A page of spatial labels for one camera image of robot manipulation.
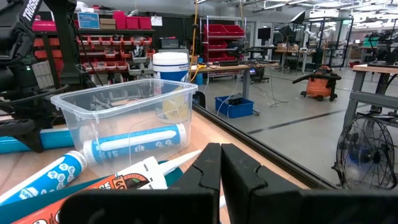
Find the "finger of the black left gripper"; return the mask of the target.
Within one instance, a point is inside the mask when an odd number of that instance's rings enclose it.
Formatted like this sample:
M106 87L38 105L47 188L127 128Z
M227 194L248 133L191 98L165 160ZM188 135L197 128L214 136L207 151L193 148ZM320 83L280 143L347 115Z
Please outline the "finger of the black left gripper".
M41 153L44 151L40 137L40 129L34 129L28 133L20 134L17 136L17 139L34 152Z

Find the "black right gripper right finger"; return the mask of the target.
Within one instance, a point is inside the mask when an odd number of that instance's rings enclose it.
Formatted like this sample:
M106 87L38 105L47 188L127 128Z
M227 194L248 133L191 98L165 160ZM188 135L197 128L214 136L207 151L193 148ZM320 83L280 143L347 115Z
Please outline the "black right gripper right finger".
M231 223L397 223L395 191L305 190L234 144L221 148Z

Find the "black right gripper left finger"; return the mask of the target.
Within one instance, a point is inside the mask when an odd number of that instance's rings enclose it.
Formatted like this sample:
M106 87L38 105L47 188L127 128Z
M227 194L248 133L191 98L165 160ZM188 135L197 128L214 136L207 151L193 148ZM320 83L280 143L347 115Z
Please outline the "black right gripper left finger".
M209 143L165 190L84 190L68 198L60 223L218 223L221 146Z

